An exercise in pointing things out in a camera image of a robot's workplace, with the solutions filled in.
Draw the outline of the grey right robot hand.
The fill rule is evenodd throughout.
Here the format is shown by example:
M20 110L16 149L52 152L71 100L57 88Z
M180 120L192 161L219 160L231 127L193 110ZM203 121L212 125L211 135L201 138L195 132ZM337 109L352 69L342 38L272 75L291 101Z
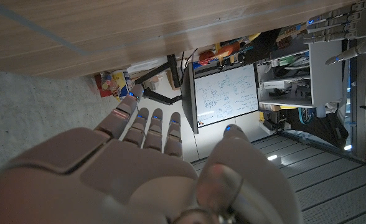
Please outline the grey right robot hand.
M60 133L0 170L0 223L302 223L275 162L229 124L201 172L182 155L181 117L137 109L136 85L94 129Z

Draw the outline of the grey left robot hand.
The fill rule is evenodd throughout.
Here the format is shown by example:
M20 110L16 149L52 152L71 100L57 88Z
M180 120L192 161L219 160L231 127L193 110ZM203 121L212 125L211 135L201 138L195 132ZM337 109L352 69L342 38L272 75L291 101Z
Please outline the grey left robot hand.
M366 54L366 0L310 18L307 34L303 37L305 44L344 39L362 39L363 42L331 57L326 65Z

